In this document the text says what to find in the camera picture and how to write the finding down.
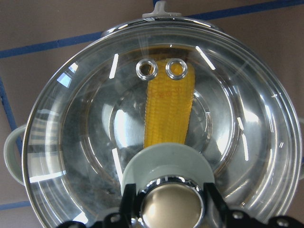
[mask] corn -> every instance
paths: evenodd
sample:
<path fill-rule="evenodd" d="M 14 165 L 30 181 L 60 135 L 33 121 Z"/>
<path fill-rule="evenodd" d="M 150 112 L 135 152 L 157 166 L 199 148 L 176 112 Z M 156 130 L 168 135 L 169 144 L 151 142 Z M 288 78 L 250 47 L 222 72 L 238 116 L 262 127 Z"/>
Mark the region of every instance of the corn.
<path fill-rule="evenodd" d="M 158 74 L 148 82 L 145 113 L 144 147 L 157 143 L 185 143 L 192 107 L 195 74 L 189 63 L 181 80 L 168 77 L 168 60 L 157 61 Z M 173 64 L 175 75 L 182 73 L 180 64 Z"/>

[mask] glass lid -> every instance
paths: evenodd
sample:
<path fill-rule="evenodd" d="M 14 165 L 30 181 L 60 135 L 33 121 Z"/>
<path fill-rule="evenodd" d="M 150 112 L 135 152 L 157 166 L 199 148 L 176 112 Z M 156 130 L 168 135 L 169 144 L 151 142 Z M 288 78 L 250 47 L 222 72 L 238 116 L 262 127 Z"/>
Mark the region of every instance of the glass lid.
<path fill-rule="evenodd" d="M 23 150 L 36 214 L 46 227 L 102 220 L 119 207 L 130 159 L 162 142 L 204 156 L 229 206 L 260 221 L 287 210 L 301 141 L 281 84 L 208 23 L 148 18 L 79 52 L 37 99 Z"/>

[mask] pot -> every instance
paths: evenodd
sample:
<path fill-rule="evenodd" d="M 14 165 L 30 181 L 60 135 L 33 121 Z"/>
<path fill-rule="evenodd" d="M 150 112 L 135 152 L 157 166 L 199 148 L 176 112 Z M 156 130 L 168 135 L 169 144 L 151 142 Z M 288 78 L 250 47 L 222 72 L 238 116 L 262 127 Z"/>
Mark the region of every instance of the pot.
<path fill-rule="evenodd" d="M 150 90 L 162 74 L 166 79 Z M 190 75 L 191 85 L 173 85 Z M 156 102 L 151 107 L 157 112 L 147 109 L 148 101 Z M 189 104 L 188 113 L 179 111 Z M 17 179 L 45 227 L 66 220 L 90 226 L 117 211 L 126 166 L 150 146 L 148 115 L 153 123 L 165 120 L 152 138 L 185 122 L 178 143 L 204 157 L 229 206 L 260 221 L 286 212 L 302 143 L 280 82 L 249 48 L 214 25 L 150 17 L 105 32 L 67 61 L 37 98 L 23 126 L 23 178 Z M 169 134 L 152 144 L 172 142 Z"/>

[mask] metal grommet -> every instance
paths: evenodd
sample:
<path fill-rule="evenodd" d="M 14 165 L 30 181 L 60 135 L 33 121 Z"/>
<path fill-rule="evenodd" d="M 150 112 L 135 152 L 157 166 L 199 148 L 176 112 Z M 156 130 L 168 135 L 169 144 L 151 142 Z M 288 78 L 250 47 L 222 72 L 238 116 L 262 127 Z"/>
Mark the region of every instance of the metal grommet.
<path fill-rule="evenodd" d="M 142 69 L 144 66 L 151 66 L 153 71 L 152 73 L 143 73 Z M 157 68 L 157 64 L 153 59 L 150 58 L 144 58 L 142 60 L 140 60 L 137 64 L 136 64 L 136 73 L 137 76 L 143 80 L 143 81 L 150 81 L 152 79 L 154 79 L 158 73 L 158 68 Z"/>
<path fill-rule="evenodd" d="M 179 74 L 179 75 L 175 75 L 172 71 L 171 71 L 171 66 L 173 64 L 180 64 L 181 67 L 182 67 L 182 73 Z M 181 80 L 183 79 L 187 72 L 188 72 L 188 67 L 187 67 L 187 64 L 184 62 L 184 60 L 180 59 L 180 58 L 172 58 L 169 60 L 169 62 L 166 64 L 166 72 L 167 72 L 167 75 L 173 79 L 173 80 Z"/>

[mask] corn cob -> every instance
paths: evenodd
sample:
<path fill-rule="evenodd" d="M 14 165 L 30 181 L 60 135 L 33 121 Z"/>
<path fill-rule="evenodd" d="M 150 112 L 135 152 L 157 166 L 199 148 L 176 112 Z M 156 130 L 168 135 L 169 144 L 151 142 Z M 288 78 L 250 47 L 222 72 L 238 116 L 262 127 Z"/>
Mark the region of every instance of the corn cob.
<path fill-rule="evenodd" d="M 168 77 L 168 60 L 157 61 L 158 74 L 148 82 L 145 113 L 144 147 L 157 143 L 185 143 L 192 107 L 195 74 L 189 63 L 181 80 Z M 173 64 L 175 75 L 182 73 L 180 64 Z"/>

